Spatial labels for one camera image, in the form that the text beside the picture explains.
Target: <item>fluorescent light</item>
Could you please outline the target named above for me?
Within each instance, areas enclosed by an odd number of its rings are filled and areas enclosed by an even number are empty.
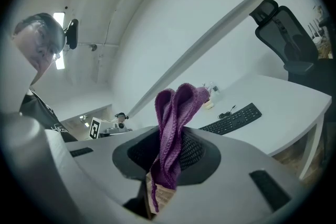
[[[62,28],[63,28],[64,16],[65,16],[64,12],[55,12],[54,13],[55,20],[61,25]],[[60,58],[56,60],[56,68],[57,69],[65,69],[64,59],[63,59],[63,51],[61,51],[59,53],[59,55],[60,55]]]

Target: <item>black office chair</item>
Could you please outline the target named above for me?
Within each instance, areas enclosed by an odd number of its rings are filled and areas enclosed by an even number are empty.
[[[283,67],[288,71],[288,81],[336,98],[334,60],[318,59],[319,53],[314,42],[289,8],[279,7],[274,0],[264,0],[250,16],[258,24],[256,36],[284,62]],[[324,148],[327,145],[326,123],[336,121],[335,104],[336,102],[332,102],[324,117]]]

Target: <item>knitted fabric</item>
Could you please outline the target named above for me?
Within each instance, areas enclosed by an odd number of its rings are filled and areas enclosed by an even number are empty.
[[[156,184],[176,189],[181,173],[179,155],[182,147],[181,131],[209,99],[208,91],[184,83],[176,91],[166,89],[155,99],[155,110],[160,131],[160,152],[151,167],[152,199],[155,211],[159,212],[155,198]]]

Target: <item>black keyboard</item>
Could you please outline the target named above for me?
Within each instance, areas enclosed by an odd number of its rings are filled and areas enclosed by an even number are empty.
[[[261,112],[251,103],[243,109],[207,126],[199,128],[214,134],[227,134],[261,117]]]

